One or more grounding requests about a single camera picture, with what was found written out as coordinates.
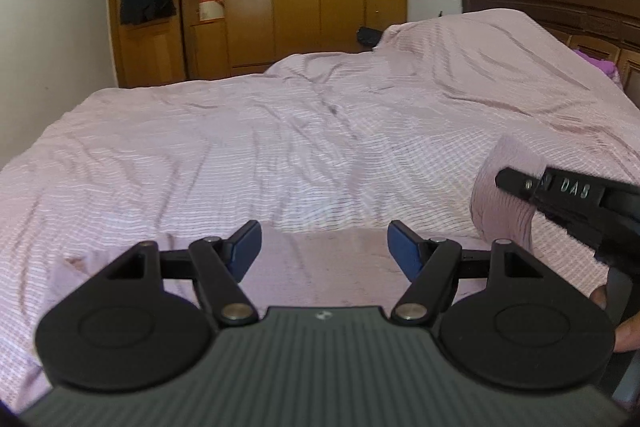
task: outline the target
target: pink bedsheet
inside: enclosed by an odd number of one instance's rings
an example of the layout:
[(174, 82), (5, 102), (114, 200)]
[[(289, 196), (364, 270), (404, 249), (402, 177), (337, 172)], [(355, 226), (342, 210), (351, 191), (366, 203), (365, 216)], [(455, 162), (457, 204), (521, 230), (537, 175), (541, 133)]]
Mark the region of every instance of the pink bedsheet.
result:
[[(142, 239), (179, 247), (250, 218), (324, 233), (332, 253), (335, 231), (380, 235), (391, 219), (478, 237), (473, 182), (504, 134), (563, 168), (640, 183), (638, 109), (510, 10), (393, 26), (372, 53), (293, 55), (263, 75), (95, 93), (0, 173), (0, 398), (19, 407), (38, 375), (32, 335), (59, 263), (89, 273)], [(535, 217), (532, 238), (580, 290), (602, 281), (554, 225)], [(340, 263), (271, 251), (243, 286), (262, 307), (400, 295), (385, 246), (351, 244)]]

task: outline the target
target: hand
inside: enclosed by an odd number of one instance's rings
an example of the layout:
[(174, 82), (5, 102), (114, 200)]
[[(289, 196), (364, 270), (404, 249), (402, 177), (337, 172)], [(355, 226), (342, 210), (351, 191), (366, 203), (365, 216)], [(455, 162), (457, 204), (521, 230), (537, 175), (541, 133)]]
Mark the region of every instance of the hand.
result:
[[(604, 309), (607, 306), (606, 286), (594, 289), (590, 299)], [(623, 353), (636, 349), (640, 349), (640, 312), (616, 328), (616, 347), (614, 352)]]

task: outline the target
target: wooden headboard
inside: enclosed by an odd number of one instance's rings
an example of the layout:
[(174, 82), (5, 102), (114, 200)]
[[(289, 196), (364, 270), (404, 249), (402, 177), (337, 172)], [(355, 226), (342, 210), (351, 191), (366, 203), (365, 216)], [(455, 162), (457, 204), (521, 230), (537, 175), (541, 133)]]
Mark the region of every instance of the wooden headboard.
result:
[(463, 12), (491, 8), (523, 11), (568, 46), (616, 62), (640, 107), (640, 0), (462, 0)]

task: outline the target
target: bed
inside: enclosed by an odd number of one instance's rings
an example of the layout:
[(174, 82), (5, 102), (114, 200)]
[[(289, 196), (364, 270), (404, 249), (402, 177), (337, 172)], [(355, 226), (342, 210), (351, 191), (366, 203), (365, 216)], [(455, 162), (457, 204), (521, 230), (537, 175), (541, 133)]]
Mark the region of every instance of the bed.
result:
[(463, 12), (520, 10), (567, 46), (618, 65), (640, 107), (640, 0), (462, 0)]
[[(0, 172), (1, 399), (21, 409), (46, 389), (39, 318), (140, 240), (184, 248), (258, 219), (264, 247), (242, 286), (260, 309), (388, 308), (408, 284), (386, 252), (388, 222), (481, 243), (469, 199), (506, 134), (549, 163), (640, 183), (640, 112), (626, 94), (504, 9), (515, 6), (484, 2), (392, 26), (372, 52), (105, 89), (51, 125)], [(555, 225), (535, 217), (533, 238), (583, 292), (605, 278)]]

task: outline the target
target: wooden shelf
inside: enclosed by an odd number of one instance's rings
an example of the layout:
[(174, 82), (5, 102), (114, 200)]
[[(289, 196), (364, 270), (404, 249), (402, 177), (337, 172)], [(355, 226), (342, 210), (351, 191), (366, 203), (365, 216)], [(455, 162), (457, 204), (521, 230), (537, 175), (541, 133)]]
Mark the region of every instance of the wooden shelf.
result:
[(208, 21), (199, 21), (196, 22), (195, 24), (192, 24), (191, 26), (203, 26), (205, 24), (213, 24), (213, 23), (220, 23), (220, 22), (224, 22), (225, 18), (224, 17), (218, 17), (217, 19), (209, 19)]

